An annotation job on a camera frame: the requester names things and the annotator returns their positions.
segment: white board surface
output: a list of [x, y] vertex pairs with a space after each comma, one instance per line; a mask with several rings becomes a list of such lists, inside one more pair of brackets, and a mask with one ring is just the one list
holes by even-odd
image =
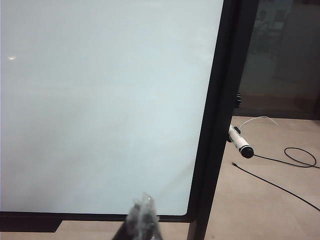
[[1, 0], [1, 211], [187, 212], [223, 0]]

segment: clear plastic wrap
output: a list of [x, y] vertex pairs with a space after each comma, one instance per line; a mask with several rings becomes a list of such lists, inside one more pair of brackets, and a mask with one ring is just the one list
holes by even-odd
[[126, 217], [126, 229], [133, 240], [163, 240], [158, 221], [154, 200], [144, 193]]

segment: black metal frame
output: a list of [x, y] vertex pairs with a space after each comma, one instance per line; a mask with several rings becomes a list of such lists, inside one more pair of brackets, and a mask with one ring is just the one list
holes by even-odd
[[[204, 239], [225, 140], [235, 107], [259, 0], [224, 0], [186, 215], [161, 222], [191, 223], [188, 240]], [[124, 221], [123, 214], [0, 212], [2, 232], [55, 232], [63, 220]]]

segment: black cord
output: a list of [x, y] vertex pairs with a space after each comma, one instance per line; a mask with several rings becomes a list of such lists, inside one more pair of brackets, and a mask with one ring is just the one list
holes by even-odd
[[[313, 158], [314, 164], [309, 164], [309, 163], [307, 163], [307, 162], [299, 161], [298, 159], [290, 156], [290, 155], [287, 153], [287, 150], [288, 150], [288, 149], [296, 149], [296, 150], [300, 150], [300, 151], [303, 151], [303, 152], [309, 154], [309, 155]], [[307, 150], [304, 150], [304, 149], [299, 148], [299, 147], [286, 147], [286, 148], [284, 149], [284, 154], [285, 154], [288, 158], [292, 159], [293, 161], [296, 161], [296, 162], [298, 162], [298, 163], [304, 164], [304, 165], [306, 165], [306, 166], [297, 165], [297, 164], [293, 164], [293, 163], [286, 162], [286, 161], [281, 161], [281, 160], [274, 159], [274, 158], [270, 158], [270, 157], [266, 157], [266, 156], [260, 156], [260, 155], [257, 155], [257, 154], [254, 154], [254, 156], [256, 156], [256, 157], [258, 157], [258, 158], [262, 158], [262, 159], [267, 159], [267, 160], [275, 161], [275, 162], [278, 162], [278, 163], [288, 164], [288, 165], [295, 166], [295, 167], [299, 167], [299, 168], [317, 168], [317, 169], [320, 169], [320, 167], [316, 166], [316, 164], [317, 164], [317, 159], [316, 159], [316, 157], [315, 157], [314, 155], [312, 155], [310, 152], [308, 152]]]
[[308, 202], [307, 200], [304, 200], [302, 197], [294, 194], [293, 192], [290, 192], [290, 191], [288, 191], [287, 189], [284, 189], [284, 188], [281, 187], [281, 186], [278, 186], [278, 185], [276, 185], [276, 184], [274, 184], [274, 183], [272, 183], [272, 182], [270, 182], [270, 181], [268, 181], [268, 180], [266, 180], [266, 179], [264, 179], [264, 178], [262, 178], [262, 177], [260, 177], [260, 176], [257, 176], [257, 175], [255, 175], [255, 174], [253, 174], [253, 173], [251, 173], [251, 172], [243, 169], [242, 167], [239, 167], [235, 162], [232, 162], [232, 165], [235, 166], [235, 167], [237, 167], [238, 169], [246, 172], [247, 174], [250, 174], [250, 175], [252, 175], [252, 176], [254, 176], [254, 177], [256, 177], [256, 178], [258, 178], [258, 179], [260, 179], [260, 180], [262, 180], [262, 181], [265, 181], [265, 182], [268, 183], [268, 184], [271, 184], [272, 186], [277, 187], [278, 189], [281, 189], [281, 190], [287, 192], [288, 194], [291, 194], [291, 195], [295, 196], [296, 198], [304, 201], [306, 204], [309, 204], [311, 207], [314, 207], [315, 209], [317, 209], [317, 210], [320, 212], [320, 208], [316, 207], [315, 205], [313, 205], [312, 203]]

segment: beige tile floor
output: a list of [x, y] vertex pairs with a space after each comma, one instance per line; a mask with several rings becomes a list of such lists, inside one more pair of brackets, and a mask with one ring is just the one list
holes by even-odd
[[[234, 117], [239, 126], [248, 117]], [[300, 147], [320, 159], [320, 122], [259, 119], [242, 128], [257, 154], [286, 159], [285, 147]], [[301, 160], [310, 158], [295, 153]], [[212, 205], [206, 240], [320, 240], [320, 212], [231, 162], [304, 197], [320, 207], [320, 169], [296, 168], [268, 160], [242, 158], [227, 143]], [[110, 240], [119, 222], [64, 221], [56, 233], [1, 233], [2, 240]], [[161, 223], [165, 240], [184, 240], [187, 223]]]

